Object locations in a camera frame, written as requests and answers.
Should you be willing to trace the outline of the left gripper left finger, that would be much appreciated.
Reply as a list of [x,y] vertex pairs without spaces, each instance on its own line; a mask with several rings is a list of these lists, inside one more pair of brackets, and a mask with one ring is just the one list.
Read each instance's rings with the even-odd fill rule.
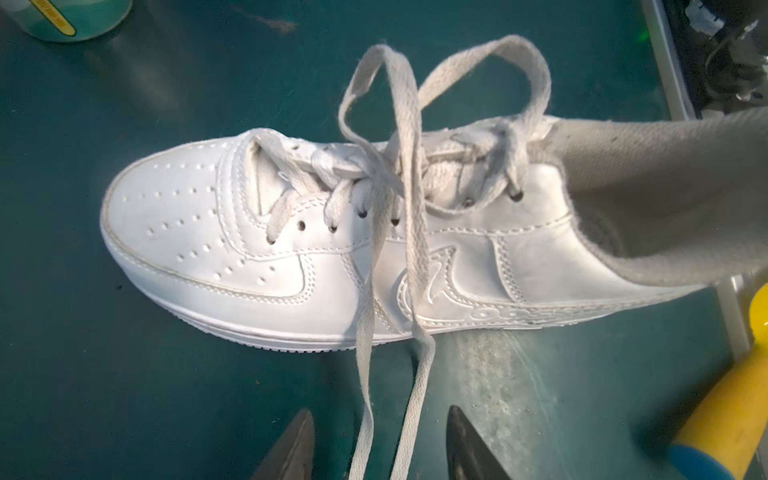
[[315,423],[300,410],[262,459],[251,480],[310,480],[314,465]]

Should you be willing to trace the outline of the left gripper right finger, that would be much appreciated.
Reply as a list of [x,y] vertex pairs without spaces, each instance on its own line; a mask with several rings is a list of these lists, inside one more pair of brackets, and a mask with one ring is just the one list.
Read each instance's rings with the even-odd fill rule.
[[451,405],[446,425],[448,478],[511,480],[462,409]]

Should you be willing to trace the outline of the white sneaker shoe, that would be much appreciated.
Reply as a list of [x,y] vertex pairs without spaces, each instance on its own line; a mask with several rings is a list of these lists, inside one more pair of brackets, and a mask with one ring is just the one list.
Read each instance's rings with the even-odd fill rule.
[[[437,160],[479,156],[505,118],[425,136]],[[360,297],[374,287],[375,344],[411,337],[403,229],[370,266],[366,200],[345,199],[336,228],[318,177],[299,189],[285,230],[269,212],[289,188],[257,140],[310,169],[359,147],[271,129],[180,145],[123,170],[100,229],[127,278],[174,316],[258,348],[354,346]],[[718,182],[700,199],[675,170],[694,147]],[[432,334],[562,326],[667,302],[767,263],[767,111],[693,121],[601,122],[547,116],[531,139],[521,197],[428,219],[429,273],[419,318]]]

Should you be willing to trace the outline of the white shoelace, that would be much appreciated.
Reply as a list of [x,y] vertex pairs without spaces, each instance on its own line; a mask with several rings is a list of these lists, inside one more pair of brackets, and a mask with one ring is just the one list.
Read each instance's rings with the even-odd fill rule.
[[[467,160],[437,160],[425,149],[422,109],[490,56],[500,57],[520,68],[531,86],[531,100],[522,114],[504,121],[498,128],[495,145],[479,151],[489,159],[488,170],[474,180],[479,161],[476,153]],[[387,72],[397,129],[385,149],[377,149],[355,133],[346,123],[351,105],[370,89],[379,69]],[[336,216],[343,200],[366,200],[360,208],[371,220],[370,266],[377,267],[385,240],[395,227],[403,229],[407,283],[405,317],[412,338],[418,343],[415,380],[410,393],[402,431],[391,470],[394,479],[408,475],[430,370],[436,346],[419,309],[426,300],[429,273],[428,214],[454,219],[475,213],[502,194],[514,198],[523,193],[525,170],[529,164],[527,144],[534,129],[544,119],[551,94],[551,76],[540,51],[523,37],[510,35],[454,54],[439,64],[422,86],[418,86],[407,58],[387,45],[371,47],[360,60],[339,108],[342,134],[360,148],[358,157],[333,160],[310,169],[285,152],[281,143],[257,140],[270,155],[289,188],[273,204],[266,226],[267,239],[277,240],[294,212],[299,189],[316,176],[331,194],[324,207],[328,228],[335,229]]]

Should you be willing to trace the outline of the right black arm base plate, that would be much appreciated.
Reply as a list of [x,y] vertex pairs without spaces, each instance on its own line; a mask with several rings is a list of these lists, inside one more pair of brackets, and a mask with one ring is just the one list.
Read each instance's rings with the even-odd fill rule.
[[765,1],[665,1],[663,6],[697,117],[767,105]]

